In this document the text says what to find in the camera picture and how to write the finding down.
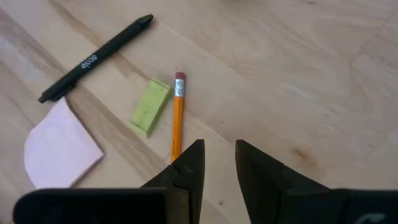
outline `pencil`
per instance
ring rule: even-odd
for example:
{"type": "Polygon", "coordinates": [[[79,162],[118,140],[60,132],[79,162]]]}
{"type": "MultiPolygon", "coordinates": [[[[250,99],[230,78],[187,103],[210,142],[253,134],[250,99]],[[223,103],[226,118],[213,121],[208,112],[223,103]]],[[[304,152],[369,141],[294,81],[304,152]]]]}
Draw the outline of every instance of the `pencil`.
{"type": "Polygon", "coordinates": [[[171,163],[173,163],[173,161],[181,154],[184,81],[185,74],[183,72],[177,72],[175,74],[174,86],[173,139],[170,155],[171,163]]]}

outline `pink sticky note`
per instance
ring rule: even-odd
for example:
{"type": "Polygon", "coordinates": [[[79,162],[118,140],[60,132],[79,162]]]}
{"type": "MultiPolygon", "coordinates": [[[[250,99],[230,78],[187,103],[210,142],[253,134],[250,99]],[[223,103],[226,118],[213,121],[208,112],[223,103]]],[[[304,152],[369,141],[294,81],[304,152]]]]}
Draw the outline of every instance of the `pink sticky note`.
{"type": "Polygon", "coordinates": [[[25,169],[38,188],[70,187],[103,152],[68,107],[65,98],[29,133],[25,169]]]}

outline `pen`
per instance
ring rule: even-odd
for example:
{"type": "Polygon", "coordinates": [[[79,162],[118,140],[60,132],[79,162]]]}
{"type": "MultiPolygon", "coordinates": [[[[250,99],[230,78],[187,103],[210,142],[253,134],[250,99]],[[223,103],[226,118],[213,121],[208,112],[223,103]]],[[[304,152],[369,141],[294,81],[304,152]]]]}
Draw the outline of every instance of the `pen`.
{"type": "Polygon", "coordinates": [[[124,44],[145,30],[153,20],[153,15],[149,14],[134,21],[122,32],[113,37],[110,41],[100,47],[96,52],[84,59],[74,69],[55,82],[50,88],[42,93],[38,99],[44,103],[47,100],[57,101],[75,87],[77,81],[107,59],[110,55],[118,51],[124,44]]]}

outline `pencil eraser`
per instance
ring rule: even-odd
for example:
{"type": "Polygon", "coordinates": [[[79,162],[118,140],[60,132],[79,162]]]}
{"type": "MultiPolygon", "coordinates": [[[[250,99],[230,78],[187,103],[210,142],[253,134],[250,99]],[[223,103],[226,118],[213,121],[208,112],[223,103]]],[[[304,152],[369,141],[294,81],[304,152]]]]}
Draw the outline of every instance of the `pencil eraser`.
{"type": "Polygon", "coordinates": [[[148,82],[143,97],[138,102],[130,123],[132,129],[148,138],[170,97],[171,87],[157,79],[148,82]]]}
{"type": "Polygon", "coordinates": [[[184,80],[185,79],[185,74],[183,72],[177,72],[175,74],[175,78],[184,80]]]}

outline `black object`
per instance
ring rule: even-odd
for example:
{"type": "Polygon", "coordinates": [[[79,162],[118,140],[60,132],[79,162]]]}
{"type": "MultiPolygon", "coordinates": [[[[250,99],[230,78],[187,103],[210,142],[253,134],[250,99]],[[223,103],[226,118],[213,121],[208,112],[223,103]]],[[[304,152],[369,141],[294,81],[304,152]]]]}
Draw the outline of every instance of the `black object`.
{"type": "Polygon", "coordinates": [[[252,224],[398,223],[398,191],[331,190],[243,140],[235,159],[252,224]]]}
{"type": "MultiPolygon", "coordinates": [[[[249,143],[236,170],[253,224],[396,224],[398,191],[329,189],[249,143]]],[[[199,224],[205,145],[195,141],[140,189],[53,189],[22,197],[15,224],[199,224]]]]}
{"type": "Polygon", "coordinates": [[[199,224],[205,143],[196,140],[140,189],[45,189],[23,196],[15,224],[199,224]]]}
{"type": "Polygon", "coordinates": [[[107,59],[110,55],[118,51],[124,44],[149,27],[149,24],[153,18],[153,15],[149,14],[134,21],[122,32],[113,37],[109,42],[104,44],[96,52],[84,59],[84,61],[82,61],[74,69],[50,86],[50,88],[45,90],[42,93],[42,96],[39,98],[39,102],[44,103],[47,100],[57,101],[66,95],[72,88],[75,87],[77,81],[81,77],[86,75],[103,60],[107,59]]]}

